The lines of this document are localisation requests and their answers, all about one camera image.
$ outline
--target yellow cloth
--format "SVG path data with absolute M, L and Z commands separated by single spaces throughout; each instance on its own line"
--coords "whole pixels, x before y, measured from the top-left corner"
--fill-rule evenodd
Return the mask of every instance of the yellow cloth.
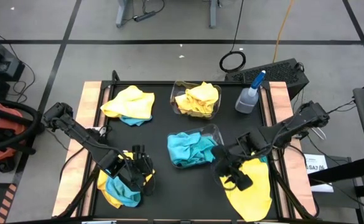
M 132 152 L 126 152 L 125 155 L 130 158 L 133 158 Z M 150 180 L 151 176 L 152 176 L 152 174 L 150 174 L 146 177 L 146 182 L 148 182 Z M 99 178 L 97 180 L 97 189 L 101 190 L 101 193 L 103 193 L 103 195 L 105 196 L 105 199 L 107 200 L 108 203 L 110 203 L 110 205 L 112 205 L 116 208 L 120 208 L 122 203 L 119 200 L 117 200 L 116 198 L 114 198 L 113 196 L 111 196 L 106 191 L 107 178 L 108 178 L 108 175 L 101 170 L 99 173 Z
M 226 196 L 246 222 L 262 220 L 271 205 L 268 165 L 259 159 L 252 159 L 245 161 L 239 170 L 251 178 L 253 185 L 243 191 L 238 188 L 225 190 Z M 221 177 L 220 180 L 225 188 L 235 186 L 232 182 L 224 184 L 227 177 Z
M 102 112 L 111 118 L 122 115 L 130 118 L 149 119 L 154 103 L 154 93 L 143 93 L 131 85 L 122 90 L 117 96 L 100 107 Z
M 187 89 L 186 94 L 175 97 L 177 107 L 183 114 L 193 111 L 209 116 L 212 114 L 213 105 L 218 99 L 218 90 L 211 83 L 205 82 L 200 86 Z

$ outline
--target concrete floor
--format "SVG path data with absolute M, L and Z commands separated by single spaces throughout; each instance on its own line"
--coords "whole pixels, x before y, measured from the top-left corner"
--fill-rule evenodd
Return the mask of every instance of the concrete floor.
M 189 44 L 185 39 L 220 39 L 234 37 L 241 0 L 221 0 L 217 28 L 208 28 L 208 3 L 199 0 L 165 0 L 164 10 L 142 22 L 115 26 L 115 0 L 0 0 L 0 34 L 9 40 L 58 40 L 36 44 L 14 44 L 19 58 L 35 71 L 37 80 L 26 92 L 26 104 L 48 108 L 58 101 L 75 110 L 83 82 L 109 80 L 116 70 L 122 80 L 223 80 L 218 62 L 230 50 L 230 44 Z M 288 0 L 245 1 L 237 38 L 240 40 L 275 40 L 289 4 Z M 349 1 L 364 33 L 364 1 Z M 134 2 L 135 14 L 141 14 L 141 2 Z M 160 0 L 150 0 L 147 10 L 161 7 Z M 72 12 L 74 23 L 69 23 Z M 66 44 L 70 40 L 181 40 L 171 44 Z M 364 86 L 364 47 L 342 0 L 296 0 L 282 34 L 282 40 L 324 40 L 291 43 L 279 47 L 278 60 L 296 58 L 305 65 L 310 80 L 304 101 L 314 100 L 328 110 L 348 102 L 352 90 Z M 329 45 L 328 40 L 356 40 Z M 236 45 L 247 56 L 245 68 L 270 63 L 274 45 L 266 42 Z M 227 65 L 238 64 L 229 58 Z M 31 82 L 26 69 L 21 78 Z M 49 97 L 42 101 L 47 84 Z M 326 141 L 317 145 L 332 156 L 364 158 L 364 136 L 357 112 L 334 113 L 323 129 Z M 57 136 L 65 144 L 64 134 Z M 316 150 L 303 141 L 306 153 Z M 50 218 L 58 189 L 60 168 L 66 152 L 48 134 L 38 136 L 9 213 L 8 222 Z M 0 174 L 0 182 L 12 182 L 14 173 Z M 321 207 L 325 220 L 352 222 L 352 210 Z

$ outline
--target paper sheet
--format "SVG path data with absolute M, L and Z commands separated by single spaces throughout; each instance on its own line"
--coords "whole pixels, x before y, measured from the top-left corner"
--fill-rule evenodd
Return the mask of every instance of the paper sheet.
M 305 154 L 306 157 L 306 172 L 311 174 L 327 168 L 327 162 L 324 155 Z M 327 184 L 316 185 L 311 187 L 312 192 L 334 192 L 332 186 Z

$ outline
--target vacuum cleaner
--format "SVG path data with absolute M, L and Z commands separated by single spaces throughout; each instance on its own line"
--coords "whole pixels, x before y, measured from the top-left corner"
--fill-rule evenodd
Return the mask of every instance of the vacuum cleaner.
M 26 119 L 21 112 L 30 114 L 32 119 Z M 14 169 L 17 151 L 35 154 L 35 149 L 26 146 L 26 140 L 45 130 L 40 122 L 41 117 L 38 111 L 29 106 L 0 100 L 0 172 Z

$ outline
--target clear plastic container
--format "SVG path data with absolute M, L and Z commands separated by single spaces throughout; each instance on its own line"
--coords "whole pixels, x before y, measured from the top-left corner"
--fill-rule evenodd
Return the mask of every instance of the clear plastic container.
M 214 124 L 209 124 L 205 127 L 202 127 L 202 128 L 196 128 L 196 129 L 193 129 L 193 130 L 189 130 L 189 131 L 181 131 L 181 132 L 184 132 L 186 134 L 194 134 L 194 133 L 201 133 L 201 136 L 210 136 L 212 137 L 212 139 L 218 144 L 218 145 L 223 145 L 223 139 L 222 139 L 222 136 L 219 132 L 219 128 L 218 126 L 214 125 Z M 170 133 L 168 134 L 168 136 L 170 135 L 176 135 L 178 133 Z M 171 162 L 172 165 L 174 165 L 174 167 L 176 168 L 180 168 L 180 169 L 183 169 L 183 168 L 187 168 L 187 167 L 182 167 L 180 166 L 180 164 L 174 164 L 173 162 Z
M 187 83 L 187 82 L 184 82 L 184 81 L 176 81 L 174 83 L 174 87 L 172 88 L 172 93 L 170 94 L 169 103 L 170 103 L 172 109 L 174 110 L 174 112 L 176 114 L 186 114 L 186 115 L 193 116 L 193 117 L 198 117 L 198 118 L 212 119 L 212 118 L 215 117 L 216 113 L 219 110 L 220 98 L 222 96 L 222 89 L 218 85 L 213 85 L 213 87 L 218 90 L 219 99 L 213 105 L 213 111 L 212 111 L 212 113 L 205 114 L 205 113 L 200 113 L 200 112 L 196 112 L 196 111 L 192 111 L 192 110 L 188 110 L 188 111 L 187 110 L 183 110 L 183 111 L 181 111 L 177 107 L 177 103 L 175 101 L 175 97 L 185 94 L 186 89 L 192 89 L 192 88 L 197 87 L 197 86 L 199 86 L 199 84 Z

